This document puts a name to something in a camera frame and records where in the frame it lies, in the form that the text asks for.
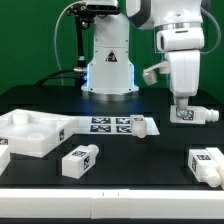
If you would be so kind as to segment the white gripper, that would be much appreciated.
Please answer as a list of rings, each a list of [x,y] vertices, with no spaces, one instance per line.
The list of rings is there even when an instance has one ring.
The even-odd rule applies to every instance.
[[[188,97],[195,96],[198,90],[200,52],[198,50],[168,52],[165,58],[170,68],[170,90],[176,97],[176,115],[183,117],[187,115]]]

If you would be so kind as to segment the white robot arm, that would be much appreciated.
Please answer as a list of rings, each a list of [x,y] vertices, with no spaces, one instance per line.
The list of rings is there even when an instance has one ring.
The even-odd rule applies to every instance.
[[[189,98],[198,91],[200,54],[204,47],[202,0],[85,0],[85,12],[93,16],[93,58],[87,65],[84,94],[99,99],[134,95],[139,87],[134,81],[134,52],[131,27],[151,30],[144,42],[162,55],[162,61],[143,71],[144,81],[156,82],[155,71],[170,76],[174,114],[187,116]]]

